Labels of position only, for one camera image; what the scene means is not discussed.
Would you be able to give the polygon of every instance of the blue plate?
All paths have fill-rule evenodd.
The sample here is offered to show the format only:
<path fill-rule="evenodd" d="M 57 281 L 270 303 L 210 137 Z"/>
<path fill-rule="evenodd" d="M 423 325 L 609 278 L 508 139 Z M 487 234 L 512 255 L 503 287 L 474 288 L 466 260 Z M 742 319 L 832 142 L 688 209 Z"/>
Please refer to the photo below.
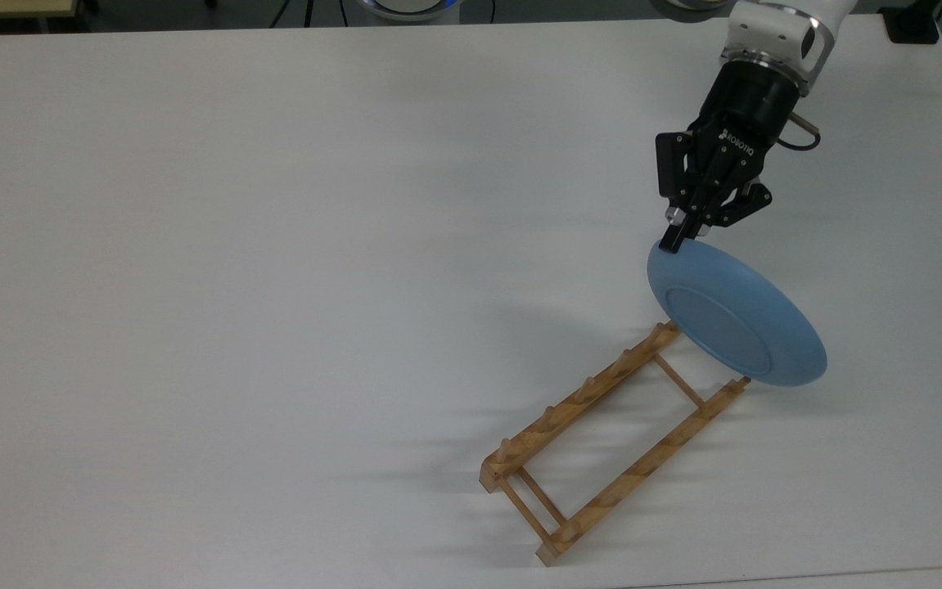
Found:
<path fill-rule="evenodd" d="M 809 320 L 773 283 L 733 256 L 692 239 L 649 253 L 649 285 L 692 342 L 762 383 L 796 387 L 827 369 Z"/>

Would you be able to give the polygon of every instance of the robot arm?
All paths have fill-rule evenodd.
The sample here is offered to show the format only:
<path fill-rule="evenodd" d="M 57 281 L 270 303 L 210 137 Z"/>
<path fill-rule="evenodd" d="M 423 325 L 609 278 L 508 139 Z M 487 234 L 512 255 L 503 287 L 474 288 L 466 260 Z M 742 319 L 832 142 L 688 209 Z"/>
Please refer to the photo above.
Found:
<path fill-rule="evenodd" d="M 741 0 L 729 15 L 722 68 L 700 115 L 656 137 L 661 196 L 669 199 L 662 250 L 729 227 L 773 195 L 759 182 L 795 105 L 812 89 L 855 0 Z M 818 138 L 815 129 L 811 129 Z"/>

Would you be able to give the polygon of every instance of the robotiq logo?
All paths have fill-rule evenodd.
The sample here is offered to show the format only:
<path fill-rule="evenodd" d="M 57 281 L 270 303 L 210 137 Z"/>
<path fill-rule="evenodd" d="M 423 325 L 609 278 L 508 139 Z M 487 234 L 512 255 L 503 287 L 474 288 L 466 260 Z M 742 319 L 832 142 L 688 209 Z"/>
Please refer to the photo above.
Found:
<path fill-rule="evenodd" d="M 737 148 L 743 149 L 747 155 L 755 155 L 755 148 L 748 146 L 745 144 L 745 142 L 741 142 L 740 139 L 736 138 L 736 135 L 729 133 L 728 129 L 722 129 L 722 134 L 718 135 L 718 139 L 725 139 L 725 141 L 728 141 L 730 144 L 737 146 Z"/>

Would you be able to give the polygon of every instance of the white table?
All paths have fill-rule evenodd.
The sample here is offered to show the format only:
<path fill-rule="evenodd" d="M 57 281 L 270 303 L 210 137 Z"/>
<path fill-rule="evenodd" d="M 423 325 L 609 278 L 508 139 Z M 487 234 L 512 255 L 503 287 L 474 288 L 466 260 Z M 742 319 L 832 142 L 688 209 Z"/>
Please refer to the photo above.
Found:
<path fill-rule="evenodd" d="M 653 137 L 723 27 L 0 38 L 0 588 L 942 567 L 942 45 L 875 16 L 800 105 L 822 149 L 773 150 L 774 205 L 707 238 L 799 303 L 827 374 L 753 384 L 557 567 L 478 485 L 664 320 Z M 535 460 L 560 506 L 687 413 L 662 381 Z"/>

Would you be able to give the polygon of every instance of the wooden crossbar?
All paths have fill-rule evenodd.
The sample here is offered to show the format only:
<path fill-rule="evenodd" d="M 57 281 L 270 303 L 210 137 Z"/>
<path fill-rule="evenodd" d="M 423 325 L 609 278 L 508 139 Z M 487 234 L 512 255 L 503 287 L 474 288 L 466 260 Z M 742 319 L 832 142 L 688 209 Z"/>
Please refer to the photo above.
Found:
<path fill-rule="evenodd" d="M 585 533 L 597 525 L 602 518 L 609 515 L 609 512 L 617 506 L 620 501 L 627 498 L 628 495 L 638 485 L 646 481 L 650 474 L 668 461 L 680 448 L 692 439 L 692 436 L 698 434 L 704 426 L 709 424 L 721 411 L 739 398 L 743 393 L 744 387 L 750 383 L 750 378 L 744 376 L 740 380 L 730 380 L 718 392 L 711 395 L 709 399 L 703 400 L 692 387 L 685 383 L 681 377 L 659 352 L 670 343 L 677 339 L 681 330 L 678 329 L 672 321 L 665 324 L 657 324 L 653 331 L 638 346 L 630 350 L 624 350 L 616 362 L 607 366 L 605 370 L 597 375 L 588 378 L 582 387 L 579 387 L 568 398 L 561 400 L 559 405 L 547 407 L 532 425 L 523 429 L 510 439 L 505 438 L 500 443 L 500 448 L 481 465 L 481 481 L 486 491 L 493 492 L 497 488 L 503 489 L 508 498 L 511 498 L 515 507 L 523 518 L 526 519 L 533 530 L 538 534 L 539 540 L 543 543 L 539 545 L 537 556 L 545 565 L 550 566 L 559 556 L 564 555 L 569 548 L 573 546 Z M 642 455 L 642 458 L 636 460 L 623 474 L 616 477 L 608 486 L 602 489 L 593 499 L 587 502 L 586 506 L 576 511 L 574 515 L 566 518 L 561 514 L 559 508 L 554 506 L 554 502 L 547 497 L 547 493 L 539 487 L 537 481 L 528 474 L 525 469 L 525 463 L 530 461 L 543 450 L 547 444 L 552 443 L 561 432 L 574 424 L 586 411 L 597 405 L 599 399 L 604 398 L 609 392 L 617 387 L 618 384 L 627 380 L 631 374 L 638 371 L 648 362 L 656 362 L 664 373 L 684 392 L 688 399 L 696 405 L 696 410 L 688 417 L 685 417 L 681 424 L 675 426 L 668 435 L 664 436 L 654 447 L 649 448 L 649 452 Z M 545 510 L 557 522 L 557 529 L 553 533 L 547 532 L 546 528 L 535 517 L 533 511 L 525 505 L 520 499 L 518 493 L 513 491 L 507 478 L 518 474 L 530 488 L 530 491 L 543 504 Z"/>

